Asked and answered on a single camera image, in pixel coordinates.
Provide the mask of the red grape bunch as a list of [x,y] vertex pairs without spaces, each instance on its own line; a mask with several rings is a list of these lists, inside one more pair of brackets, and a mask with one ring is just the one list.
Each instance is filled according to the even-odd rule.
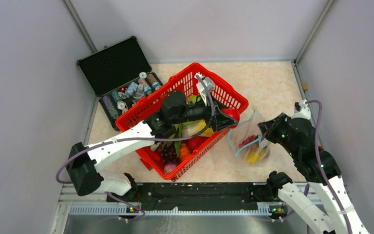
[[254,141],[258,136],[257,135],[250,135],[246,139],[244,139],[240,144],[239,147],[242,148],[245,145],[249,144],[250,142]]

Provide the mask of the clear zip top bag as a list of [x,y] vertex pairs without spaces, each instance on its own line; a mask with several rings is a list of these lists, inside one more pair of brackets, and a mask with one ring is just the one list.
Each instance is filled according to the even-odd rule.
[[[247,108],[241,114],[239,124],[235,128],[229,130],[227,134],[228,143],[233,150],[235,158],[240,158],[247,163],[246,158],[248,153],[254,151],[260,152],[263,147],[267,145],[269,146],[269,142],[262,136],[261,131],[257,126],[258,123],[264,121],[264,116],[254,105]],[[239,144],[250,135],[257,135],[258,137],[254,141],[240,148]]]

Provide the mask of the purple red onion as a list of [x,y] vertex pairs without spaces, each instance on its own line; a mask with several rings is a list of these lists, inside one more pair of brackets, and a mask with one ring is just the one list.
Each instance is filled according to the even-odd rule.
[[177,161],[172,161],[172,162],[168,162],[165,166],[164,166],[164,173],[166,175],[170,174],[171,172],[173,172],[177,167],[178,167],[179,163]]

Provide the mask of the white brown mushroom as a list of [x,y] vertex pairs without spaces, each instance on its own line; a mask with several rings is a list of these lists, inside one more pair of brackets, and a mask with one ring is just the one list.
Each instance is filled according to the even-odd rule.
[[269,146],[265,146],[263,147],[261,150],[260,150],[260,159],[263,160],[263,159],[266,159],[268,158],[270,155],[270,148]]

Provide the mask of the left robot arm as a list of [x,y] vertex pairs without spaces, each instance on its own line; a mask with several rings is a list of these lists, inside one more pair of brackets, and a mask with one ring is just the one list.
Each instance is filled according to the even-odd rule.
[[219,103],[206,94],[193,104],[188,104],[182,91],[171,91],[161,102],[159,111],[151,114],[132,128],[93,146],[79,142],[72,146],[66,169],[78,196],[95,191],[111,192],[124,201],[135,199],[137,189],[133,179],[126,173],[106,174],[103,170],[119,158],[157,142],[176,141],[170,138],[176,125],[204,120],[205,131],[218,132],[234,128],[240,119],[238,110]]

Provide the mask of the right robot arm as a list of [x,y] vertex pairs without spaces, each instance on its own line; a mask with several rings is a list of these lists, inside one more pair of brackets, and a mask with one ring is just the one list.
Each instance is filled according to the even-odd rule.
[[335,159],[315,142],[316,129],[310,120],[281,113],[270,121],[258,123],[258,128],[266,140],[279,144],[291,156],[324,209],[299,191],[284,172],[270,173],[266,187],[270,200],[284,201],[315,234],[369,232],[351,203]]

